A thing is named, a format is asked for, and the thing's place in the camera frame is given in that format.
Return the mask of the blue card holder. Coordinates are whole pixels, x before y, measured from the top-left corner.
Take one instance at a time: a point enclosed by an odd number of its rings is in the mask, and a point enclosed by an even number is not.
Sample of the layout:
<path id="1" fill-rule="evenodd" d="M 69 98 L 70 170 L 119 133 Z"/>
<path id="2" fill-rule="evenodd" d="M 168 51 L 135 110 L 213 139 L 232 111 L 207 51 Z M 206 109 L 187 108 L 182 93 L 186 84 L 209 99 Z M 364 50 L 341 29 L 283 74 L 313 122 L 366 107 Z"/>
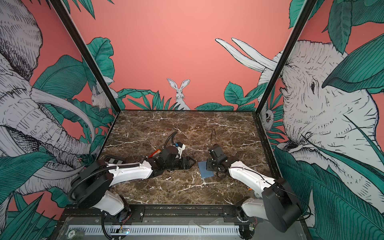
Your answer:
<path id="1" fill-rule="evenodd" d="M 203 180 L 214 176 L 214 172 L 207 170 L 207 161 L 199 162 L 198 167 Z"/>

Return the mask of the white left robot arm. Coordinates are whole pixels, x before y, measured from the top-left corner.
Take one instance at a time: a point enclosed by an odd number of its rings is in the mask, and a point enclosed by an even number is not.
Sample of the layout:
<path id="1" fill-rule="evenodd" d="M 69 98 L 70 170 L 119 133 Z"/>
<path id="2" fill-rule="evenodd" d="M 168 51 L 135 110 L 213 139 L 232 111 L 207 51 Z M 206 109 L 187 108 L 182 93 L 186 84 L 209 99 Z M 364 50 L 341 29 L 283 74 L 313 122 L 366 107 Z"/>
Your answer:
<path id="1" fill-rule="evenodd" d="M 129 219 L 132 211 L 124 197 L 110 192 L 112 186 L 132 180 L 155 178 L 167 170 L 189 170 L 195 163 L 189 156 L 171 158 L 166 162 L 161 157 L 145 158 L 140 163 L 120 165 L 98 160 L 71 182 L 68 198 L 79 209 L 98 209 L 121 222 Z"/>

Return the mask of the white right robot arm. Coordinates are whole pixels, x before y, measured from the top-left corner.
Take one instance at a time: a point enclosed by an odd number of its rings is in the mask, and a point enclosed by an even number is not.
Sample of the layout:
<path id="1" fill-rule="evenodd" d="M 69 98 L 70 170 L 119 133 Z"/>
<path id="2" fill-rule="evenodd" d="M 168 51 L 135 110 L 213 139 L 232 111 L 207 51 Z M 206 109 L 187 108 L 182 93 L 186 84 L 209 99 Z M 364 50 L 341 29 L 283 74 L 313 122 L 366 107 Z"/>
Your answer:
<path id="1" fill-rule="evenodd" d="M 286 232 L 303 214 L 303 208 L 290 184 L 283 178 L 267 177 L 234 157 L 221 162 L 208 159 L 207 170 L 224 173 L 252 189 L 255 198 L 241 203 L 245 217 L 267 220 L 279 232 Z"/>

